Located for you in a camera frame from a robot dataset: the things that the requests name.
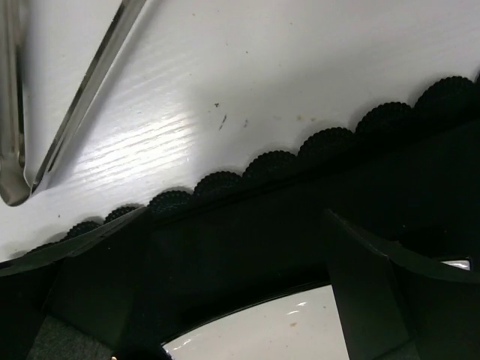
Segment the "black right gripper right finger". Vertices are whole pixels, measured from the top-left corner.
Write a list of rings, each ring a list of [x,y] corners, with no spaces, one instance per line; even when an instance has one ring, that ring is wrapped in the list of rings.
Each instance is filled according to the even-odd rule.
[[[324,256],[350,359],[478,359],[479,274],[328,210]]]

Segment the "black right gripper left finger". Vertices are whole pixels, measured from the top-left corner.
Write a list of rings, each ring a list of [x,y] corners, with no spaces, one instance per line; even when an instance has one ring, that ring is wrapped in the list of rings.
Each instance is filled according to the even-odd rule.
[[[145,208],[118,208],[78,223],[60,240],[1,261],[1,358],[27,359],[51,340],[48,359],[108,359],[121,337],[143,248],[129,236]]]

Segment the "metal tongs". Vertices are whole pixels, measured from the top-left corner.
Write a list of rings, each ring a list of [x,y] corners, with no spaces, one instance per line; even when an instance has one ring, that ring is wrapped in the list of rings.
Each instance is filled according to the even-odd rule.
[[[47,186],[144,5],[144,1],[121,1],[37,174],[28,181],[20,5],[1,2],[1,199],[7,206],[21,205]]]

